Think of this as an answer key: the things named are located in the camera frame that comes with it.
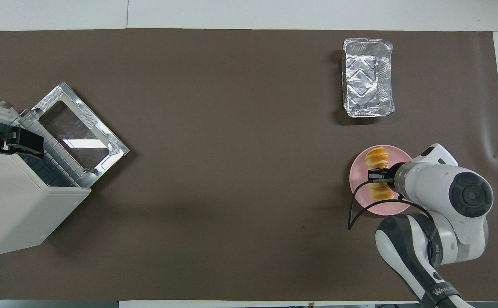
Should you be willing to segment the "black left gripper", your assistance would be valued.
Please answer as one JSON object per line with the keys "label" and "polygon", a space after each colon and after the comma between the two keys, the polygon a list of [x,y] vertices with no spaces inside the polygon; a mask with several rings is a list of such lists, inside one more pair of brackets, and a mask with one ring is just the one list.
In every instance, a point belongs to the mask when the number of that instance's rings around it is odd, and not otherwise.
{"label": "black left gripper", "polygon": [[9,148],[18,148],[24,154],[36,158],[45,155],[45,138],[24,128],[0,131],[0,151],[9,151]]}

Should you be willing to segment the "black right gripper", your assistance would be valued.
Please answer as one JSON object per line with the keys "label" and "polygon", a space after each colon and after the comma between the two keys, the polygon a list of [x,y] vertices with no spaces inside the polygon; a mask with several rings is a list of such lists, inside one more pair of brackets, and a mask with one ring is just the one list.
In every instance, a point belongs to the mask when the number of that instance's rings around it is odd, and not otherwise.
{"label": "black right gripper", "polygon": [[387,180],[386,183],[394,186],[395,174],[401,167],[400,163],[392,165],[389,169],[371,169],[368,170],[368,180]]}

